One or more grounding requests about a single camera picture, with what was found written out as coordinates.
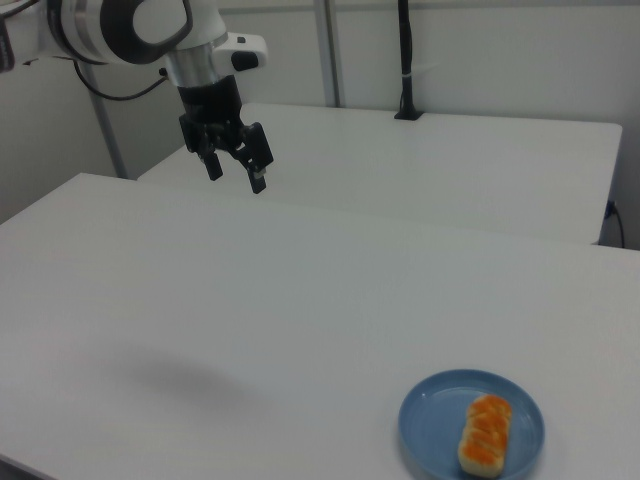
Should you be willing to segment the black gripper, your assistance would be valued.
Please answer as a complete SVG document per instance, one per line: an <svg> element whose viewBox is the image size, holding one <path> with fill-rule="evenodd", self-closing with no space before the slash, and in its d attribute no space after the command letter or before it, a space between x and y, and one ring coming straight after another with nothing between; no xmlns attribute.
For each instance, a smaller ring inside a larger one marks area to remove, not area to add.
<svg viewBox="0 0 640 480"><path fill-rule="evenodd" d="M208 177L216 181L223 176L217 149L240 156L247 171L252 192L266 189L266 169L274 161L262 125L244 125L240 113L242 100L233 75L201 87L179 87L185 113L180 116L185 145L197 153Z"/></svg>

